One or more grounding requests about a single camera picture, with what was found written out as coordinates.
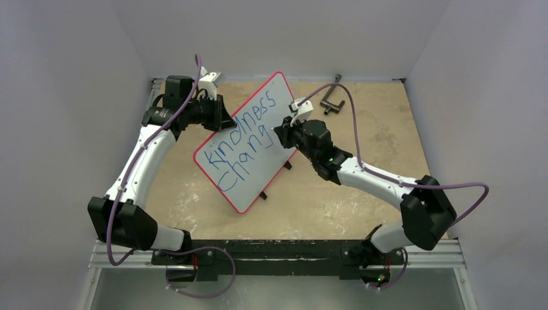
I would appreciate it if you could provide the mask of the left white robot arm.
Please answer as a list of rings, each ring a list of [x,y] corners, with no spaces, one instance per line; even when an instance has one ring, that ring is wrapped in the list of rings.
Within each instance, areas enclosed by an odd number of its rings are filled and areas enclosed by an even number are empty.
[[[236,127],[217,92],[224,79],[220,72],[202,73],[198,81],[188,76],[166,78],[165,92],[143,115],[138,141],[118,179],[87,206],[101,242],[164,250],[176,264],[192,258],[189,232],[158,224],[146,213],[145,204],[162,162],[189,125],[212,132]]]

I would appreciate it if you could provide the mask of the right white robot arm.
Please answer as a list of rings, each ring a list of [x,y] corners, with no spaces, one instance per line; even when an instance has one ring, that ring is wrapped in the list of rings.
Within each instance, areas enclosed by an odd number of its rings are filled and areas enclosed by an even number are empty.
[[[457,214],[435,178],[425,175],[417,180],[367,167],[334,145],[325,122],[291,125],[290,120],[285,118],[273,129],[282,147],[296,148],[320,178],[364,191],[400,212],[398,222],[378,225],[362,241],[369,262],[380,262],[390,251],[409,245],[432,250],[456,221]]]

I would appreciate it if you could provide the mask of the red framed whiteboard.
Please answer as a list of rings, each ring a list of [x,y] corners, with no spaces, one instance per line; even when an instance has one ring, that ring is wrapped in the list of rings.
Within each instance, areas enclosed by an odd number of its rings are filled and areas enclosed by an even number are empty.
[[[295,153],[273,128],[291,114],[294,95],[282,72],[269,77],[232,118],[233,129],[216,132],[194,152],[199,169],[239,213],[245,213]]]

